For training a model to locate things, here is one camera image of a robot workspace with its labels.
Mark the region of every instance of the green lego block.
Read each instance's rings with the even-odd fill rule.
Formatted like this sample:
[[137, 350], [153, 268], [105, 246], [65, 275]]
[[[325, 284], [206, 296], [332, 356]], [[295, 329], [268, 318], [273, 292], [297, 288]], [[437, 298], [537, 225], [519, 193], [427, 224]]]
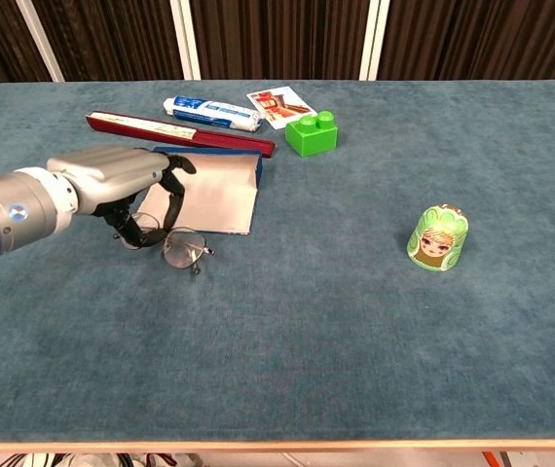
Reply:
[[323, 110], [316, 117], [305, 115], [291, 122], [286, 125], [286, 141], [302, 158], [336, 149], [338, 127], [334, 114]]

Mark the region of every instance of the wooden table edge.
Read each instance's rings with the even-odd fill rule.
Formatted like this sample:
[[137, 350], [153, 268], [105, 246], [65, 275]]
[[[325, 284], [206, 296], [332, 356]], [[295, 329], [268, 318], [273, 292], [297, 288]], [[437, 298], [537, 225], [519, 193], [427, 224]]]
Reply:
[[133, 441], [133, 442], [0, 442], [0, 453], [28, 452], [332, 452], [384, 449], [555, 450], [555, 439], [505, 440], [367, 440], [367, 441]]

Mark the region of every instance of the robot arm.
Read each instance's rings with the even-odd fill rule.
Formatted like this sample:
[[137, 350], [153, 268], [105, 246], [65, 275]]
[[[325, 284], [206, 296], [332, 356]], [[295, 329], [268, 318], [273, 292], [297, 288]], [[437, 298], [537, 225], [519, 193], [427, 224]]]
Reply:
[[[173, 227], [184, 199], [175, 168], [196, 169], [177, 155], [122, 146], [97, 146], [0, 176], [0, 255], [67, 228], [74, 215], [104, 220], [131, 245], [152, 246]], [[170, 192], [162, 229], [144, 233], [130, 205], [160, 183]]]

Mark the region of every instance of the table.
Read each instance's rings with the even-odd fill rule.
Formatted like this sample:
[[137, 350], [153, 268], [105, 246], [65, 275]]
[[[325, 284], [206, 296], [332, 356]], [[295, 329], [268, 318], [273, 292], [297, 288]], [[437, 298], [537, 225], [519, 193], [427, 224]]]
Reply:
[[[93, 217], [0, 257], [0, 449], [555, 449], [555, 81], [4, 84], [0, 173], [160, 145], [95, 109], [282, 85], [339, 146], [264, 125], [251, 235], [199, 276]], [[470, 222], [445, 272], [406, 253], [438, 202]]]

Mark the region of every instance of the green nesting doll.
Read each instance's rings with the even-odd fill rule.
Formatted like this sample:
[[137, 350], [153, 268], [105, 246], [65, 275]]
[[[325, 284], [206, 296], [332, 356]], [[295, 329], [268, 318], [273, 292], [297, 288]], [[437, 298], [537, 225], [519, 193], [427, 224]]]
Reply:
[[414, 263], [429, 270], [447, 270], [460, 258], [468, 219], [452, 204], [436, 204], [423, 213], [407, 244]]

